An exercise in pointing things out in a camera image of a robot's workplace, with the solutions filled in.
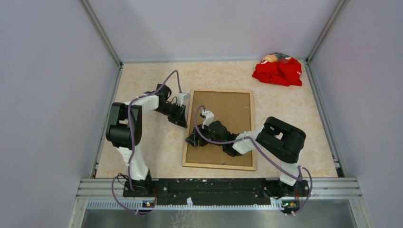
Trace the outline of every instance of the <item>white wall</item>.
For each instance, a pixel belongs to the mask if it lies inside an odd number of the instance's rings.
[[[66,227],[117,67],[78,0],[0,3],[0,227]]]
[[[307,57],[338,0],[90,0],[123,62]]]
[[[313,63],[344,169],[380,228],[402,227],[402,10],[401,0],[350,1]]]

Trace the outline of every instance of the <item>folded fabric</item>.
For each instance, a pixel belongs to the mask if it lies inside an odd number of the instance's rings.
[[[274,53],[265,56],[256,64],[252,77],[257,80],[282,86],[302,86],[301,64],[288,55]]]

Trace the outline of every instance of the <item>beige tabletop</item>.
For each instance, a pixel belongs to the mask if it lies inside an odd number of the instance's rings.
[[[298,163],[308,168],[313,177],[337,177],[332,154],[319,117],[317,105],[302,64],[302,87],[270,85],[252,78],[256,61],[181,62],[125,64],[115,101],[126,102],[145,91],[153,91],[158,83],[173,71],[179,71],[183,92],[192,89],[250,90],[254,94],[255,127],[262,126],[274,116],[302,129],[306,134],[305,147]],[[175,76],[167,85],[173,96],[179,90]],[[168,122],[155,112],[143,116],[141,149],[144,162],[153,178],[268,178],[279,177],[279,171],[257,154],[256,171],[219,170],[182,167],[182,153],[186,130]],[[267,152],[275,162],[278,159]],[[109,141],[105,141],[97,178],[112,178],[127,173],[122,156]]]

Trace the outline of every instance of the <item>red cloth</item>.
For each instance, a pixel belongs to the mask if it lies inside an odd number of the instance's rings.
[[[264,83],[302,86],[302,82],[299,79],[301,73],[301,64],[296,59],[286,60],[283,58],[273,63],[262,60],[256,64],[252,77]]]

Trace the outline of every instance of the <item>brown board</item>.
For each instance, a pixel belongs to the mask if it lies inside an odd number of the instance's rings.
[[[254,130],[253,93],[251,91],[232,90],[192,90],[188,111],[188,137],[194,127],[194,116],[197,108],[204,105],[214,113],[214,121],[219,120],[231,133],[243,133]],[[197,116],[197,124],[203,123]],[[182,166],[216,168],[230,170],[256,170],[256,152],[251,151],[242,156],[231,157],[217,145],[192,147],[185,143],[183,149]]]

